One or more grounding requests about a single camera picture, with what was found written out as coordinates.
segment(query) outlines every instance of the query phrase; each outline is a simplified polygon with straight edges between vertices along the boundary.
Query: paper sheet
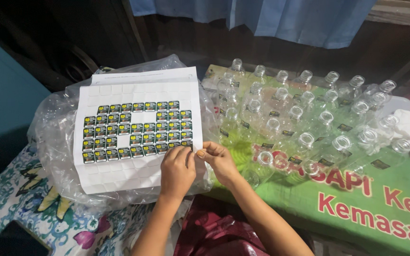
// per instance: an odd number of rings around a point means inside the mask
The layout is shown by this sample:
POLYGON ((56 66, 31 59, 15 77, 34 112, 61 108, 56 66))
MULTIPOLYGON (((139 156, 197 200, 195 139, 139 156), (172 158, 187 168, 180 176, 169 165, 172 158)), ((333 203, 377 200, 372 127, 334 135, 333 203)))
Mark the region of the paper sheet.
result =
MULTIPOLYGON (((93 75, 91 85, 80 88, 74 132, 74 164, 85 193, 160 186, 168 148, 202 149, 195 67, 93 75)), ((204 178, 203 163, 196 170, 197 179, 204 178)))

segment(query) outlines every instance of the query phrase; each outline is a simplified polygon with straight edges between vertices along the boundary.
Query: table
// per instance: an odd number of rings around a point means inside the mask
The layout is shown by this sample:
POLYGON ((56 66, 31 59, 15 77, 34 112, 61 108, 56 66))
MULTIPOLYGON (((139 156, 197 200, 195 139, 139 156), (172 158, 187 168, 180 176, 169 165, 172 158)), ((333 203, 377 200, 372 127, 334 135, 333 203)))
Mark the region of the table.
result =
MULTIPOLYGON (((224 72, 210 65, 205 78, 224 72)), ((410 159, 363 177, 342 171, 316 178, 302 174, 274 175, 256 192, 295 227, 374 255, 410 255, 410 159)), ((216 185, 204 195, 236 203, 216 185)))
POLYGON ((0 232, 18 220, 53 249, 52 255, 129 255, 130 243, 153 207, 128 205, 84 214, 92 209, 58 194, 30 146, 0 174, 0 232))

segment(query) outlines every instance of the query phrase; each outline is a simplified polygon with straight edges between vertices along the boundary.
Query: red cloth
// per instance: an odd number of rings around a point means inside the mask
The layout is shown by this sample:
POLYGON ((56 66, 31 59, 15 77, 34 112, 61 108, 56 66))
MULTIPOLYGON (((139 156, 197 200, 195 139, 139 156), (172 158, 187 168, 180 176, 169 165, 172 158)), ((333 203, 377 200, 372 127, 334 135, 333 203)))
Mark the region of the red cloth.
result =
POLYGON ((175 247, 175 256, 265 256, 265 248, 242 210, 196 195, 175 247))

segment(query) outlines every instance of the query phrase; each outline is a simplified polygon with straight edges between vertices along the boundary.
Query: clear plastic wrap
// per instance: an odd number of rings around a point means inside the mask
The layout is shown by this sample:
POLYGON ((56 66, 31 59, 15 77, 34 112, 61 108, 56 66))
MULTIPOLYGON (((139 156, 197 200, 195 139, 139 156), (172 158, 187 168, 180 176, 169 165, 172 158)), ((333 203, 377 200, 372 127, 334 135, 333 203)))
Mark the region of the clear plastic wrap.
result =
MULTIPOLYGON (((109 73, 137 73, 186 67, 176 55, 134 66, 112 70, 109 73)), ((48 96, 37 108, 28 130, 31 146, 37 147, 42 166, 51 173, 56 189, 62 197, 93 207, 94 210, 116 210, 127 204, 144 204, 157 200, 159 187, 87 195, 80 185, 73 160, 75 114, 78 108, 80 86, 89 86, 91 79, 70 85, 65 91, 48 96)), ((219 142, 214 105, 199 82, 200 112, 203 140, 219 142)), ((208 179, 195 181, 188 195, 209 191, 213 183, 208 179)))

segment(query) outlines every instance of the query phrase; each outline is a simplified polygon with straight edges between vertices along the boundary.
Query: hand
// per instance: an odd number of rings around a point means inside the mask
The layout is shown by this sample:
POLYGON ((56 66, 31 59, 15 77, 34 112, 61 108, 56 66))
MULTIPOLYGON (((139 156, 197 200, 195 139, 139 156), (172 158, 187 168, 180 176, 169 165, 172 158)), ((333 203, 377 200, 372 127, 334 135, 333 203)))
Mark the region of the hand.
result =
POLYGON ((180 201, 196 178, 196 163, 190 147, 169 148, 161 163, 161 193, 169 199, 180 201))
POLYGON ((211 165, 218 181, 226 187, 241 177, 229 150, 221 144, 205 141, 203 149, 197 151, 197 156, 211 165))

